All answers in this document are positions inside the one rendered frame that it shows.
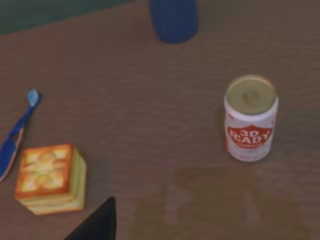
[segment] cube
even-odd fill
[[[87,165],[71,144],[23,151],[14,197],[35,215],[85,207]]]

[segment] red logo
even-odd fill
[[[250,125],[244,128],[227,127],[227,134],[240,148],[255,149],[267,142],[272,134],[272,128],[261,128]]]

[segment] green floor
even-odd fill
[[[0,0],[0,35],[109,8],[128,0]]]

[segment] tin can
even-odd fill
[[[271,149],[279,100],[267,79],[241,76],[224,96],[227,151],[243,162],[263,159]]]

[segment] box top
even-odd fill
[[[72,145],[28,148],[20,162],[16,199],[42,198],[70,192]]]

